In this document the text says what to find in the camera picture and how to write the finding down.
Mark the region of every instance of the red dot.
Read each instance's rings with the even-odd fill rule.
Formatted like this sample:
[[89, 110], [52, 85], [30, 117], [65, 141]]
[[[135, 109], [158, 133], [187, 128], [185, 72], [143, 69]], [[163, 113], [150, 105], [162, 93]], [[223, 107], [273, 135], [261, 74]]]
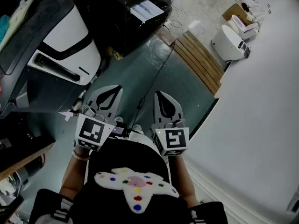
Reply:
[[134, 197], [134, 200], [136, 200], [136, 201], [141, 201], [141, 200], [142, 200], [142, 197], [140, 197], [140, 196], [136, 196], [136, 197]]

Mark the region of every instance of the wooden pallet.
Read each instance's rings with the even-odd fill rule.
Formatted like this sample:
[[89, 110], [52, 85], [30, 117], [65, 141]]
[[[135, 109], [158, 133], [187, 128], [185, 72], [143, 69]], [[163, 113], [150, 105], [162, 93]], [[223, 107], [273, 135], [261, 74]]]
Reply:
[[196, 37], [190, 31], [185, 32], [175, 41], [174, 50], [194, 70], [211, 93], [216, 94], [224, 72]]

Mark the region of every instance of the person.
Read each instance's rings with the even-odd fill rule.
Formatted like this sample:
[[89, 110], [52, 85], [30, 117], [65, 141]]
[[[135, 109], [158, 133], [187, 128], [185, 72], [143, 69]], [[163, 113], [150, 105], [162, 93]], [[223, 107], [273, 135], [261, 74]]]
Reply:
[[169, 156], [170, 184], [163, 158], [147, 145], [108, 138], [89, 151], [75, 146], [59, 194], [38, 191], [29, 224], [227, 224], [222, 203], [196, 199], [182, 155]]

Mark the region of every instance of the person's right arm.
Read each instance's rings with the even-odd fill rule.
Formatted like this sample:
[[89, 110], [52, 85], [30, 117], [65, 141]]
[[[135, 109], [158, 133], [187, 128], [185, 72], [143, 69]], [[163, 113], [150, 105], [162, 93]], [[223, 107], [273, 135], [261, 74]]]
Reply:
[[168, 160], [172, 185], [180, 196], [186, 200], [188, 208], [198, 206], [199, 202], [195, 196], [194, 185], [186, 169], [183, 156], [170, 156]]

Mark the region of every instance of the pink patch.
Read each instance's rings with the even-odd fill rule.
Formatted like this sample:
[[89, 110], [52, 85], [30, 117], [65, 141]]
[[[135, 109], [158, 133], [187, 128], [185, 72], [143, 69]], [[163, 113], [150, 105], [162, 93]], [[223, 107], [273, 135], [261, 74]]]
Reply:
[[130, 185], [130, 186], [138, 187], [138, 188], [142, 188], [142, 187], [146, 186], [146, 182], [143, 179], [141, 179], [140, 177], [132, 176], [132, 177], [129, 177], [128, 179], [130, 179], [130, 181], [128, 182], [128, 185]]

